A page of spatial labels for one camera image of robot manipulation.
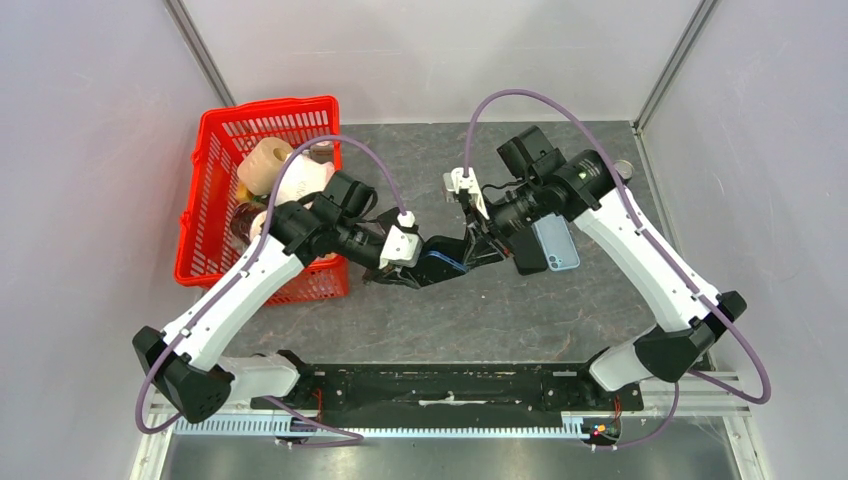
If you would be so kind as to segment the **blue smartphone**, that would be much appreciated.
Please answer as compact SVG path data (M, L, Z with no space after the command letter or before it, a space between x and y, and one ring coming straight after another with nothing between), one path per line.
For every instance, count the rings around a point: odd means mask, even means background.
M426 253L425 257L439 260L442 263L448 265L450 268L462 272L463 274L468 272L468 268L464 264L459 263L458 261L454 260L453 258L442 252L430 250Z

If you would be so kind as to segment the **black smartphone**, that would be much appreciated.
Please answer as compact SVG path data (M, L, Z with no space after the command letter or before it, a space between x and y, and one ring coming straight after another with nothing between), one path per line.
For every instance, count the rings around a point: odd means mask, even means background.
M547 257L531 227L526 227L509 238L514 265L522 276L541 273L548 269Z

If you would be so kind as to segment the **light blue phone case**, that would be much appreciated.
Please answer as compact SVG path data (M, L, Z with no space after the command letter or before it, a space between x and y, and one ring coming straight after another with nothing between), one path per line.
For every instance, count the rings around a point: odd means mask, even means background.
M566 220L549 214L532 225L534 235L552 272L576 269L580 258Z

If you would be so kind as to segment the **black phone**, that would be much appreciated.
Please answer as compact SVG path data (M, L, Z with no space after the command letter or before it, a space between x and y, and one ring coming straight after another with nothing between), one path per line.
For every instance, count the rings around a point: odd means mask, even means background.
M430 250L442 252L463 264L463 253L466 247L464 239L443 235L435 235L428 239L422 247L418 263L413 267L413 275L420 282L421 288L464 276L462 272L450 268L439 260L426 258Z

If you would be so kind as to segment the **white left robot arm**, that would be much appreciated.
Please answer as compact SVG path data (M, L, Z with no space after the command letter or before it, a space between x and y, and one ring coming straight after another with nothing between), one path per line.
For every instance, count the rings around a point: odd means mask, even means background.
M263 396L290 408L307 405L314 383L294 360L223 352L274 293L320 257L337 254L368 269L417 262L421 238L412 212L395 208L378 217L382 234L362 227L373 196L372 188L337 171L322 191L276 206L262 233L193 307L161 330L144 327L134 336L147 384L190 423L228 402Z

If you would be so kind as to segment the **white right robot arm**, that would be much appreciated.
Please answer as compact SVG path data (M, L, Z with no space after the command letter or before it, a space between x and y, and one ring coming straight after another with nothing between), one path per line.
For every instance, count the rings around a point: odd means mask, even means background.
M744 298L718 291L682 260L638 207L626 178L598 151L567 159L532 126L498 153L518 182L500 201L484 198L470 167L444 174L446 191L513 255L519 249L512 235L546 216L562 217L606 252L654 315L652 328L587 363L588 375L577 382L585 406L604 408L619 389L645 379L678 381L735 330L747 308Z

